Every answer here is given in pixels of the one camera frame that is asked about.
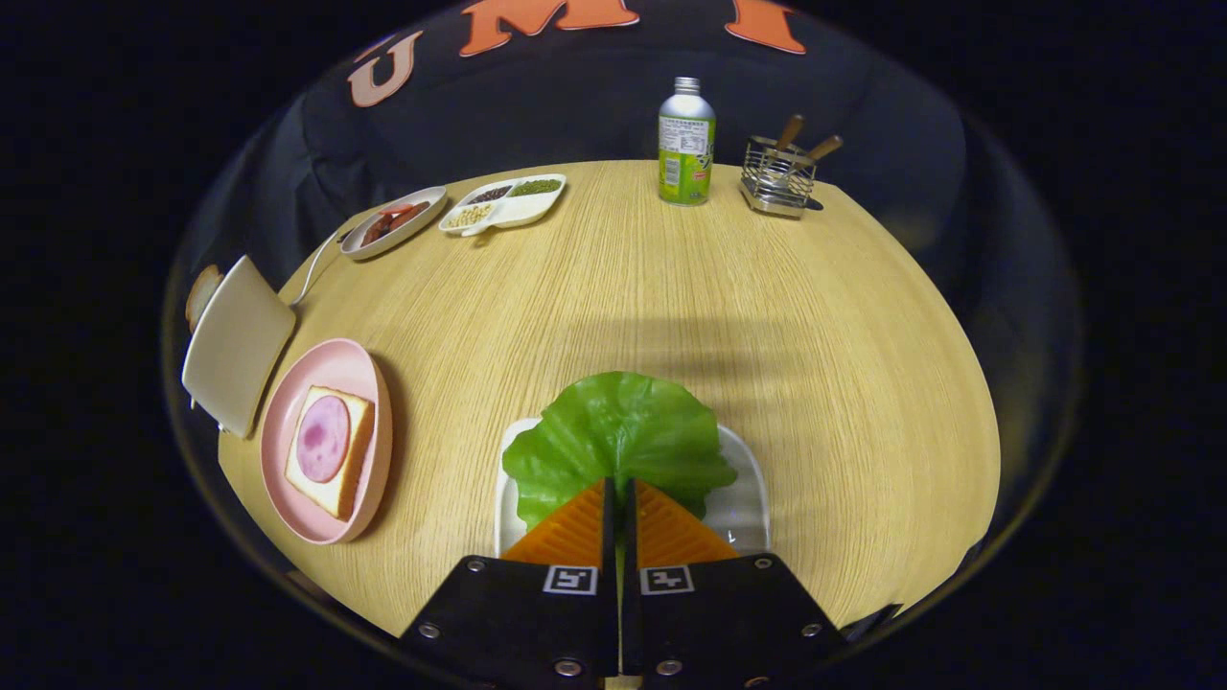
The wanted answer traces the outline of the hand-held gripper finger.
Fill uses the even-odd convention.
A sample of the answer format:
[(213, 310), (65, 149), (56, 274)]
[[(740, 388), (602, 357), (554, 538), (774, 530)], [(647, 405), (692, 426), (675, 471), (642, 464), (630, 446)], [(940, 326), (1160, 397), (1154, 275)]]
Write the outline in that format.
[(456, 561), (399, 646), (464, 684), (601, 684), (618, 673), (616, 491), (587, 490), (587, 564), (470, 555)]
[(623, 527), (621, 672), (643, 686), (805, 686), (849, 648), (788, 564), (773, 552), (643, 562), (643, 545), (683, 533), (715, 534), (688, 514), (640, 527), (640, 500), (659, 490), (633, 480)]

